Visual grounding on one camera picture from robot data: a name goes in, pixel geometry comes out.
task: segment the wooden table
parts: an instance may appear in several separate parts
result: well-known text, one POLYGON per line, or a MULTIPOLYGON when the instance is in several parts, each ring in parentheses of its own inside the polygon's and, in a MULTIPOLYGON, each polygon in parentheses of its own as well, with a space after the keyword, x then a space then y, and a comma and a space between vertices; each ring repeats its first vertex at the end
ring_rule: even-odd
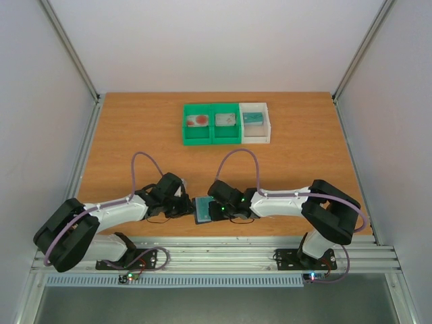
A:
MULTIPOLYGON (((109 93, 92 144, 78 198, 99 203, 131 191, 130 159, 145 151, 163 172, 186 179, 190 197, 205 196, 222 158, 240 145, 184 146, 184 103, 266 102, 271 122, 271 144, 242 145, 255 152, 261 167, 261 186, 288 190, 324 179, 354 197, 363 206, 339 120, 329 93, 188 92, 109 93)), ((160 178, 145 157, 136 161, 137 188, 160 178)), ((252 158, 232 155, 221 179, 244 190, 255 185, 252 158)), ((151 221, 163 221, 160 215, 151 221)), ((127 236, 284 236, 303 235, 311 225, 300 217, 259 219, 248 225, 229 221, 195 225, 192 215, 165 224, 125 223, 105 234, 127 236)), ((368 227, 363 231, 370 234, 368 227)))

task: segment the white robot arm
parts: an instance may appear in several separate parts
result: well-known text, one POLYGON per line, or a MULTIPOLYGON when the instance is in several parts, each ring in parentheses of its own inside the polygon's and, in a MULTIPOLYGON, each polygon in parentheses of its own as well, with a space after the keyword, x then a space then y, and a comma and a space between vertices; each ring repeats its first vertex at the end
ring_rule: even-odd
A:
POLYGON ((248 188, 245 192, 216 180, 208 195, 214 199, 209 204, 209 214, 214 221, 234 217, 259 219, 275 215, 306 218, 314 230, 305 235, 297 253, 299 262, 305 268, 322 258, 335 244, 351 243, 358 213, 340 201, 360 208, 357 201, 323 180, 315 180, 312 186, 296 190, 248 188), (331 196, 339 201, 314 195, 331 196))
POLYGON ((58 272, 75 267, 80 261, 109 260, 125 267, 139 255, 139 249, 123 234, 96 235, 110 227, 140 221, 164 213, 177 218, 193 212, 182 179, 172 173, 157 184, 135 191, 133 196, 100 204, 66 200, 38 230, 33 242, 58 272))

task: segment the white vent strip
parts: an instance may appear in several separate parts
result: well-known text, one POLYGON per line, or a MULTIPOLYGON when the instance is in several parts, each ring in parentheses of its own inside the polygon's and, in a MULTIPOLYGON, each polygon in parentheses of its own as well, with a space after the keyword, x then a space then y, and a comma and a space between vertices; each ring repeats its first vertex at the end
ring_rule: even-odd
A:
POLYGON ((204 288, 204 287, 302 287, 301 275, 154 275, 144 274, 129 283, 119 283, 115 274, 59 274, 48 276, 49 287, 136 287, 136 288, 204 288))

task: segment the white wall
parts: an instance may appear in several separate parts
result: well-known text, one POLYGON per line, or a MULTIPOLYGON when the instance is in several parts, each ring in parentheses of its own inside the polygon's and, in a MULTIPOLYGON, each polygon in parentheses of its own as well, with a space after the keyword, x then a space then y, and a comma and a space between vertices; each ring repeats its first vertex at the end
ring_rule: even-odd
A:
POLYGON ((432 319, 432 2, 398 0, 340 99, 371 214, 432 319))
POLYGON ((382 0, 51 2, 99 92, 333 92, 382 0))
POLYGON ((1 2, 0 44, 0 323, 12 323, 93 103, 38 1, 1 2))

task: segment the gray floor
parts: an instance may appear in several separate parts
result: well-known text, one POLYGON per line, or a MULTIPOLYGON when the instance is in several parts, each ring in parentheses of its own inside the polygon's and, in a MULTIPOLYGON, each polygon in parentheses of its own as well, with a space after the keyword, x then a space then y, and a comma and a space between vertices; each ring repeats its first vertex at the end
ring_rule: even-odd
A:
POLYGON ((304 288, 46 288, 35 323, 398 323, 384 275, 304 288))

